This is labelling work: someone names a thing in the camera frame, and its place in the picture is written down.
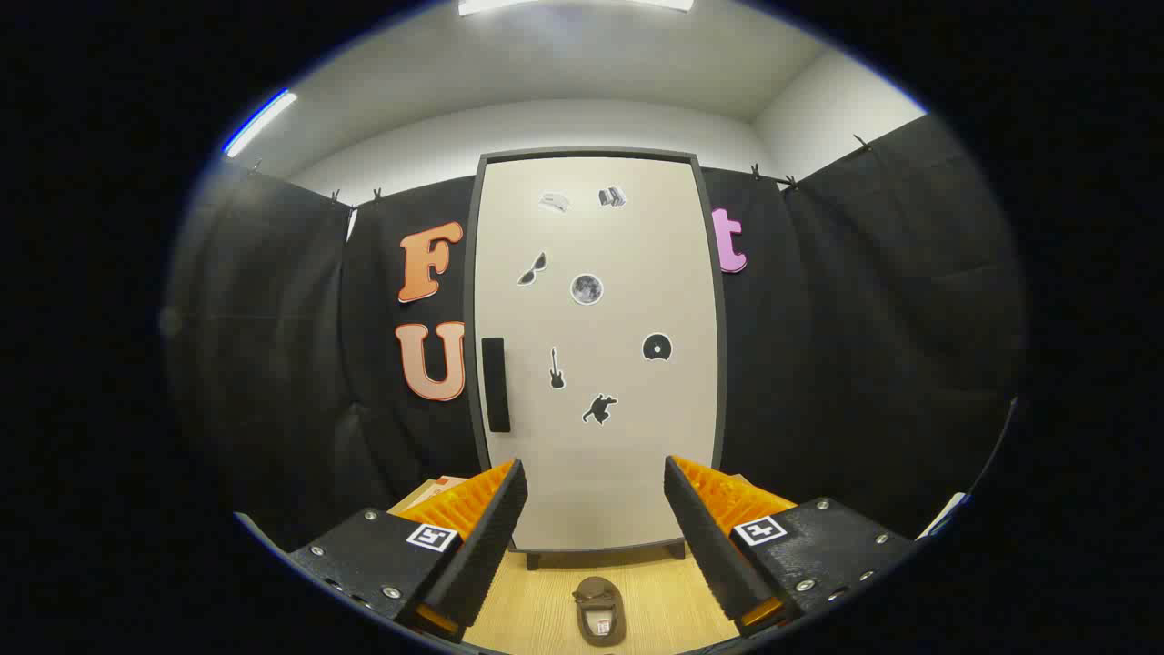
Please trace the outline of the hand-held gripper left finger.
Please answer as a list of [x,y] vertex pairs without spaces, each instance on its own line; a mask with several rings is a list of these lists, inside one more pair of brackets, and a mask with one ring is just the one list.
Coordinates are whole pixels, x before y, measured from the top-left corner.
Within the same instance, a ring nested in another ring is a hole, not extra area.
[[288,560],[379,620],[461,642],[477,622],[527,501],[512,458],[392,514],[359,510]]

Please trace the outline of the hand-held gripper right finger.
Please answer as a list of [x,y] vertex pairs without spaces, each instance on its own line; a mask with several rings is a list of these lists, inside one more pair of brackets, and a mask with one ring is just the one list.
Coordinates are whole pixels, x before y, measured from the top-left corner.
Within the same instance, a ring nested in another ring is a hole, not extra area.
[[842,501],[786,500],[677,456],[665,460],[663,494],[741,638],[828,612],[918,547]]

